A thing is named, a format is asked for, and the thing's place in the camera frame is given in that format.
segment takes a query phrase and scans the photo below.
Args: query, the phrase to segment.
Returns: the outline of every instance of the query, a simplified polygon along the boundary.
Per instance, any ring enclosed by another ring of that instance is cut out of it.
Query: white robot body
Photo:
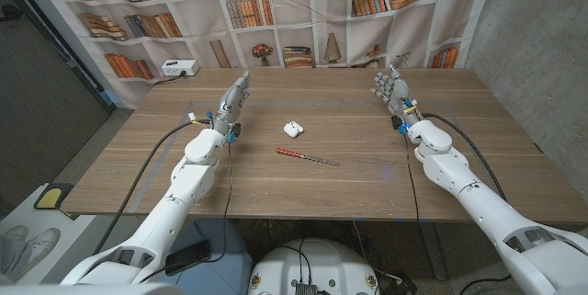
[[[300,241],[294,240],[283,246],[299,250]],[[346,246],[325,239],[304,239],[301,252],[311,264],[311,282],[304,257],[283,246],[271,251],[254,267],[249,295],[304,294],[302,289],[309,284],[316,289],[306,293],[325,290],[331,295],[379,294],[374,270],[364,258]],[[299,285],[300,262],[303,285]]]

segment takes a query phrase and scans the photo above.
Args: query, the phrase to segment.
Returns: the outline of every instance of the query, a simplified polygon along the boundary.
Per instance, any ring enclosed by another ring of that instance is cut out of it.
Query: gray concrete wall
[[[586,202],[587,33],[588,0],[486,0],[466,61]]]

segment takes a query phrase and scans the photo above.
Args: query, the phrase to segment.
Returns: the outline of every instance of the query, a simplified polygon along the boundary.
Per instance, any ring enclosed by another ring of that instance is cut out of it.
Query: electrical outlet
[[[186,75],[195,75],[198,68],[194,60],[167,60],[162,65],[164,74],[169,76],[178,76],[182,71],[186,71]]]

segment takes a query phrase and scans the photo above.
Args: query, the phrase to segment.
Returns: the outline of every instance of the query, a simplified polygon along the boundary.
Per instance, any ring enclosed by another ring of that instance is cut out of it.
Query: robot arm
[[[245,72],[223,95],[210,129],[202,130],[186,146],[172,172],[171,186],[137,232],[122,244],[80,262],[62,285],[136,284],[162,268],[190,208],[212,187],[216,152],[231,139],[233,123],[251,94],[248,85],[249,72]]]
[[[453,195],[496,248],[526,294],[555,294],[588,280],[588,240],[531,221],[486,186],[469,169],[451,137],[423,119],[397,70],[378,74],[372,92],[388,104],[395,129],[406,134],[425,175]]]

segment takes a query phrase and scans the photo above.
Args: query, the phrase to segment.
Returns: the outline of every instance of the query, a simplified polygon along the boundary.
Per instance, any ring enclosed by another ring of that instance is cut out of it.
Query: wall shelf
[[[238,0],[51,1],[102,72],[94,75],[103,75],[113,83],[115,90],[136,85],[130,92],[117,91],[123,101],[119,107],[126,108],[139,105],[149,91],[145,85],[156,82],[163,75],[160,67],[166,59],[189,58],[196,60],[201,67],[219,67],[210,47],[213,40],[221,41],[231,67],[260,66],[261,61],[252,56],[251,49],[257,43],[266,43],[274,48],[274,54],[269,57],[272,67],[285,65],[285,46],[302,45],[311,48],[317,67],[346,67],[372,59],[388,63],[394,61],[397,54],[410,52],[409,66],[418,68],[429,66],[434,52],[447,46],[467,48],[469,44],[462,41],[471,40],[473,35],[473,29],[460,31],[447,19],[447,13],[459,7],[456,0],[418,0],[398,10],[361,17],[353,13],[352,0],[272,0],[276,24],[250,28],[232,26],[226,4]],[[475,27],[479,14],[472,19],[468,8],[459,11],[462,22],[473,20]],[[109,16],[127,32],[129,39],[117,41],[91,37],[79,17],[83,12]],[[174,17],[182,38],[135,38],[124,19],[130,15],[154,16],[167,12]],[[328,64],[323,59],[329,33],[335,35],[341,53],[337,64]],[[379,54],[367,57],[370,50],[364,49],[373,48],[377,43],[380,44]],[[133,60],[145,59],[155,79],[117,78],[104,59],[106,52]],[[466,54],[467,49],[459,51],[457,63],[464,63]]]

